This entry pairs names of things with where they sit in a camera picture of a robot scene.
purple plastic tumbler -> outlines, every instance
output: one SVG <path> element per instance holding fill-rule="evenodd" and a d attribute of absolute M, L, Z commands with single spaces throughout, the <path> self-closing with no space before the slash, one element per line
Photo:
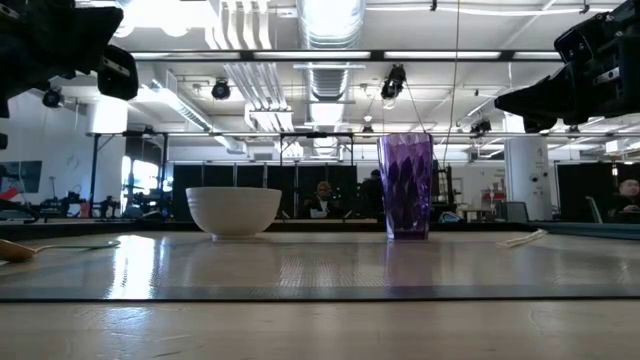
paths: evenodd
<path fill-rule="evenodd" d="M 426 240 L 431 211 L 433 137 L 392 134 L 378 140 L 387 237 Z"/>

hanging cable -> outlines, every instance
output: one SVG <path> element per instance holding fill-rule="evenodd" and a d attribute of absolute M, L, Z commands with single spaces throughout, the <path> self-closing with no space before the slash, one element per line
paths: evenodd
<path fill-rule="evenodd" d="M 409 97 L 411 98 L 411 104 L 413 105 L 413 110 L 416 112 L 416 117 L 420 122 L 420 126 L 422 127 L 422 132 L 427 133 L 427 129 L 424 127 L 424 123 L 422 122 L 422 118 L 420 117 L 420 112 L 418 111 L 418 107 L 416 106 L 416 102 L 413 99 L 413 94 L 411 93 L 411 87 L 409 87 L 409 81 L 405 80 L 405 84 L 407 84 L 407 91 L 409 92 Z"/>
<path fill-rule="evenodd" d="M 453 128 L 453 110 L 456 104 L 456 82 L 458 81 L 458 51 L 460 50 L 460 1 L 458 0 L 458 14 L 456 16 L 456 58 L 453 63 L 453 88 L 451 89 L 451 114 L 449 115 L 449 130 L 447 130 L 447 141 L 444 145 L 444 156 L 442 157 L 442 166 L 446 166 L 447 151 L 449 150 L 449 137 L 451 137 L 451 129 Z"/>

black partition wall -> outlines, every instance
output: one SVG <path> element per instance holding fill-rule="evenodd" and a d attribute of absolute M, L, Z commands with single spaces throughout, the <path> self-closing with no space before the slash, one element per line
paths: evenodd
<path fill-rule="evenodd" d="M 295 166 L 269 166 L 267 168 L 267 187 L 282 191 L 278 217 L 284 211 L 289 217 L 294 217 L 295 209 Z"/>
<path fill-rule="evenodd" d="M 189 212 L 186 190 L 203 185 L 202 165 L 175 165 L 173 167 L 173 215 L 178 221 L 193 221 Z"/>
<path fill-rule="evenodd" d="M 631 173 L 630 168 L 621 168 L 616 164 L 618 173 Z M 560 217 L 563 221 L 593 222 L 591 208 L 586 200 L 591 196 L 603 216 L 607 212 L 607 203 L 617 192 L 614 175 L 614 164 L 607 163 L 579 163 L 557 164 L 556 177 L 558 182 L 558 196 L 560 200 Z"/>
<path fill-rule="evenodd" d="M 199 186 L 257 187 L 265 179 L 264 165 L 175 165 L 173 173 L 173 212 L 178 221 L 192 221 L 186 189 Z M 346 211 L 354 206 L 357 170 L 355 166 L 286 165 L 267 166 L 267 187 L 282 191 L 279 216 L 284 211 L 289 218 L 296 216 L 305 198 L 315 196 L 320 181 L 329 181 L 335 196 Z"/>

man sitting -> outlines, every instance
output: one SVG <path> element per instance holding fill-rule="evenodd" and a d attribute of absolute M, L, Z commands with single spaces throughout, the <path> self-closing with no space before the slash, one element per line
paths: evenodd
<path fill-rule="evenodd" d="M 608 205 L 607 215 L 612 222 L 620 221 L 624 218 L 624 222 L 628 222 L 628 215 L 640 215 L 640 184 L 638 180 L 626 179 L 620 182 L 618 186 L 618 194 L 613 195 Z"/>
<path fill-rule="evenodd" d="M 316 189 L 316 196 L 304 201 L 300 211 L 303 219 L 340 219 L 344 211 L 340 203 L 331 197 L 331 184 L 321 181 Z"/>

person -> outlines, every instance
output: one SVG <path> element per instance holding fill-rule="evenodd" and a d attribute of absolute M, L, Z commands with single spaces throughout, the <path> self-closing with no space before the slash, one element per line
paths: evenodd
<path fill-rule="evenodd" d="M 384 212 L 380 170 L 373 170 L 371 177 L 362 182 L 360 197 L 362 199 L 362 215 L 367 218 L 377 219 Z"/>
<path fill-rule="evenodd" d="M 343 216 L 340 203 L 331 198 L 331 184 L 321 181 L 316 196 L 304 201 L 300 217 L 306 219 L 340 219 Z"/>
<path fill-rule="evenodd" d="M 635 179 L 626 179 L 620 182 L 618 194 L 610 201 L 608 215 L 610 219 L 628 213 L 640 212 L 640 183 Z"/>

